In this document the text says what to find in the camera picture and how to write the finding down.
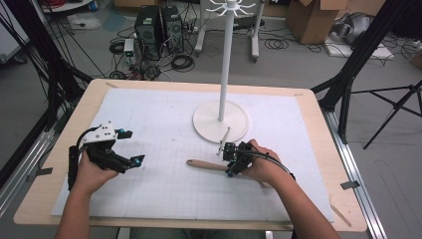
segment wooden handle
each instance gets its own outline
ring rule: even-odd
[[[212,162],[202,161],[198,159],[188,159],[186,163],[190,166],[199,167],[203,169],[210,169],[210,170],[217,170],[217,171],[227,170],[227,166],[212,163]]]

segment electronic equipment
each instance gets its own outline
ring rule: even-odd
[[[249,164],[251,164],[255,158],[261,157],[279,166],[286,173],[290,174],[293,179],[295,179],[295,176],[279,160],[270,156],[268,153],[257,151],[257,149],[250,143],[242,141],[238,146],[236,146],[233,142],[224,141],[224,139],[221,141],[221,144],[224,143],[224,148],[221,149],[221,145],[219,151],[223,151],[223,160],[229,161],[226,173],[230,177],[248,168]]]
[[[163,43],[163,34],[160,19],[158,6],[140,6],[134,30],[143,60],[158,61],[161,58],[160,47]]]
[[[78,176],[79,155],[87,151],[90,161],[101,169],[111,169],[125,173],[128,169],[140,167],[145,155],[133,156],[130,159],[116,154],[111,148],[116,139],[131,138],[132,132],[124,129],[114,129],[111,122],[103,123],[98,127],[91,127],[78,138],[76,145],[69,147],[69,190],[75,184]]]
[[[175,6],[164,6],[161,8],[161,15],[164,28],[164,41],[168,53],[182,53],[183,46],[183,25],[182,18]]]
[[[335,20],[330,31],[334,32],[348,45],[354,46],[356,45],[356,42],[362,38],[363,34],[368,29],[370,22],[371,17],[364,13],[345,13],[344,16]]]
[[[136,63],[136,56],[134,53],[134,40],[125,39],[124,40],[124,56],[128,65],[133,66]]]

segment floor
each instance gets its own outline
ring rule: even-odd
[[[134,16],[129,12],[117,11],[112,4],[103,4],[95,16],[102,25],[95,30],[75,31],[73,37],[81,44],[88,55],[103,72],[112,66],[112,53],[108,50],[109,41],[116,37],[120,30],[133,26]],[[285,28],[284,19],[265,18],[266,26],[262,33],[274,29]],[[207,23],[209,28],[224,29],[217,20]],[[250,33],[245,31],[236,34],[233,39],[232,60],[229,84],[312,88],[335,76],[344,65],[345,58],[329,57],[323,47],[311,51],[307,46],[287,41],[286,49],[268,49],[266,42],[260,41],[260,57],[257,63],[251,58]],[[269,32],[286,35],[288,30]],[[68,35],[64,37],[69,44],[77,68],[91,76],[100,73]],[[208,32],[205,38],[203,53],[193,58],[195,68],[188,73],[174,71],[161,74],[159,81],[210,83],[219,84],[223,56],[224,34]],[[371,89],[404,87],[415,85],[421,80],[421,71],[409,64],[413,54],[400,54],[402,48],[387,43],[386,46],[394,55],[385,66],[378,60],[370,60],[357,76],[353,85],[354,91]],[[119,64],[119,70],[126,66]],[[31,64],[20,65],[9,63],[0,65],[0,108],[1,138],[0,166],[25,137],[32,125],[47,107],[41,84]],[[406,90],[382,93],[387,98],[398,101],[407,93]],[[418,111],[416,96],[413,96],[406,107]],[[363,146],[379,129],[388,115],[392,105],[371,94],[351,96],[347,140],[354,159],[364,179],[366,188],[377,210],[387,237],[420,238],[422,234],[422,187],[419,185],[422,169],[421,118],[400,111],[390,124],[382,131],[374,143],[366,150]],[[15,200],[0,219],[2,238],[51,238],[56,227],[16,225],[13,215],[19,207],[31,183],[27,182],[19,190]],[[93,238],[114,238],[116,228],[93,228]],[[342,238],[370,238],[367,232],[341,233]],[[277,232],[275,238],[289,238],[288,233]]]

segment white stand base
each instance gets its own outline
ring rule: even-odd
[[[226,102],[224,120],[218,121],[219,107],[220,103],[216,101],[204,103],[196,109],[193,115],[196,131],[205,139],[220,143],[229,127],[230,133],[226,141],[239,140],[248,131],[248,115],[238,105]]]

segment desk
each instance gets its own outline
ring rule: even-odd
[[[68,170],[68,147],[75,143],[81,132],[90,127],[106,91],[110,88],[167,90],[185,92],[216,92],[219,85],[130,82],[115,80],[92,81],[80,103],[63,130],[44,167],[53,167],[53,173],[37,177],[15,214],[18,224],[56,225],[60,218],[51,216],[52,209]],[[341,183],[348,177],[320,112],[317,99],[310,90],[228,86],[228,93],[253,93],[258,95],[296,97],[316,156],[323,182],[334,211],[333,226],[337,231],[364,231],[366,223],[359,204],[351,189],[343,190]],[[291,225],[274,222],[214,221],[214,220],[167,220],[93,217],[91,225],[121,227],[172,227],[172,228],[220,228],[290,230]]]

